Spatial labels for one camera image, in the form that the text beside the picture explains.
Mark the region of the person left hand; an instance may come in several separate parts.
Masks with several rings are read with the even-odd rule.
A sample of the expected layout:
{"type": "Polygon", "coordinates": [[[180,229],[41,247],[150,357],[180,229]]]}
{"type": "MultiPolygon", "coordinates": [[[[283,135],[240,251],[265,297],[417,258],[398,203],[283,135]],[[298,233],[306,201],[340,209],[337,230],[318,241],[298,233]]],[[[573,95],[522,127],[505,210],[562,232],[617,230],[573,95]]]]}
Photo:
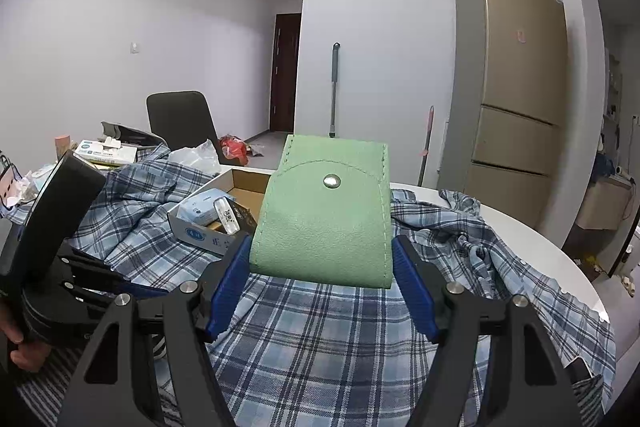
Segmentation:
{"type": "Polygon", "coordinates": [[[10,352],[11,361],[22,371],[38,373],[49,358],[52,348],[41,340],[27,341],[5,305],[1,305],[0,329],[16,346],[10,352]]]}

